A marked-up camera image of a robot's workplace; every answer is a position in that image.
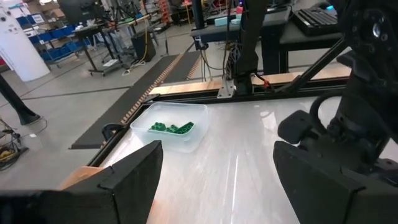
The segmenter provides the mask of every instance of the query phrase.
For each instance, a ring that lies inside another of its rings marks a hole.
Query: computer monitor
[[[70,24],[101,19],[104,15],[100,0],[58,0],[58,4]]]

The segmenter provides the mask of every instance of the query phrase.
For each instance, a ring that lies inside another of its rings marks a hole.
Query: metal frame
[[[159,95],[154,98],[151,102],[144,103],[136,110],[136,112],[126,121],[125,127],[116,132],[109,141],[99,150],[97,155],[88,163],[88,166],[98,167],[102,162],[109,156],[114,147],[119,143],[122,137],[129,130],[129,125],[137,119],[151,104],[155,102],[171,102],[171,103],[201,103],[201,104],[213,104],[213,103],[237,103],[243,101],[257,101],[257,100],[278,100],[288,98],[301,98],[318,96],[322,93],[330,90],[341,90],[345,87],[348,77],[342,78],[329,78],[322,80],[311,80],[303,88],[298,91],[286,92],[286,93],[264,93],[264,90],[260,87],[255,87],[254,94],[249,96],[235,96],[232,98],[218,99],[218,90],[204,90],[194,91],[188,93],[174,93]],[[280,88],[289,83],[278,83],[274,85],[274,88]]]

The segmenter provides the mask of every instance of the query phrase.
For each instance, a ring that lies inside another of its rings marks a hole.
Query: keyboard
[[[339,32],[337,16],[323,9],[301,9],[292,16],[293,23],[307,36]]]

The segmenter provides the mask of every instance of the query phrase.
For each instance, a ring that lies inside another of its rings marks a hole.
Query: black pole
[[[192,0],[192,12],[193,19],[195,20],[195,30],[205,28],[205,20],[203,18],[203,10],[201,8],[200,0]]]
[[[31,111],[22,100],[19,98],[17,93],[8,85],[7,81],[0,74],[0,93],[10,103],[18,114],[21,125],[30,124],[40,118],[39,115]]]

